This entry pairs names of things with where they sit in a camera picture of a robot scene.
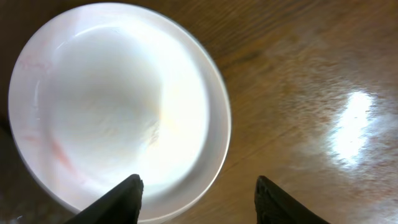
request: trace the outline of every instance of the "wood grain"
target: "wood grain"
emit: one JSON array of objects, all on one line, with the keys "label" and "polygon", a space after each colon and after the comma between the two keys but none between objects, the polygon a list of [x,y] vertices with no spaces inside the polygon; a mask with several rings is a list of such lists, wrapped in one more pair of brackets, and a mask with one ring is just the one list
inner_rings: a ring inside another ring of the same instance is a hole
[{"label": "wood grain", "polygon": [[[90,0],[0,1],[0,112],[29,37]],[[124,1],[189,30],[219,66],[233,134],[214,186],[169,223],[255,223],[266,175],[332,223],[398,222],[398,2]]]}]

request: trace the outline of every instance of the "white bowl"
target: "white bowl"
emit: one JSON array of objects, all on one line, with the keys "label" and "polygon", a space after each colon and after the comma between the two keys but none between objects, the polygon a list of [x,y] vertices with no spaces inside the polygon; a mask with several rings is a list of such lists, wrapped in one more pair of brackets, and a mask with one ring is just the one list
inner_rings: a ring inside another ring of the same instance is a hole
[{"label": "white bowl", "polygon": [[139,174],[140,223],[197,202],[231,133],[227,92],[203,47],[170,19],[117,3],[64,12],[30,38],[9,117],[30,173],[73,212]]}]

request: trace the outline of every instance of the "table surface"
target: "table surface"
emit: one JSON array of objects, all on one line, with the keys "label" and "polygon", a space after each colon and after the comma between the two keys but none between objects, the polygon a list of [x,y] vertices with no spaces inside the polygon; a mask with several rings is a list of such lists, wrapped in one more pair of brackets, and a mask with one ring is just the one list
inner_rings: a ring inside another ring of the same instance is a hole
[{"label": "table surface", "polygon": [[[3,120],[12,68],[30,36],[57,14],[91,2],[0,1]],[[169,223],[255,223],[258,175],[329,222],[398,222],[397,1],[125,2],[189,30],[220,68],[231,100],[233,132],[221,174]],[[0,223],[70,217],[5,141]]]}]

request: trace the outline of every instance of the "white plate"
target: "white plate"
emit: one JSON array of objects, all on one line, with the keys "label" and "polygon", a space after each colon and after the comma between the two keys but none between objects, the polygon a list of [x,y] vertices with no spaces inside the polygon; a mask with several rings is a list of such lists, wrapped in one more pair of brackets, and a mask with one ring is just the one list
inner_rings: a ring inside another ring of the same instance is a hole
[{"label": "white plate", "polygon": [[30,38],[9,117],[30,173],[73,212],[139,174],[141,223],[168,220],[208,190],[231,132],[203,47],[170,19],[117,3],[64,12]]}]

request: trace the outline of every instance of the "wooden table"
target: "wooden table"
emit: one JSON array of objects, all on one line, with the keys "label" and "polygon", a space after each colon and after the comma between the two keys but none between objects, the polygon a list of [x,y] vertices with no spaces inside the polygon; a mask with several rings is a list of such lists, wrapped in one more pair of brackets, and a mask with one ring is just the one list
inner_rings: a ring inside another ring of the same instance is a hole
[{"label": "wooden table", "polygon": [[[29,37],[90,2],[0,1],[2,119],[12,68]],[[170,223],[255,223],[258,175],[329,222],[398,222],[397,1],[125,2],[188,29],[216,61],[231,100],[221,174]]]}]

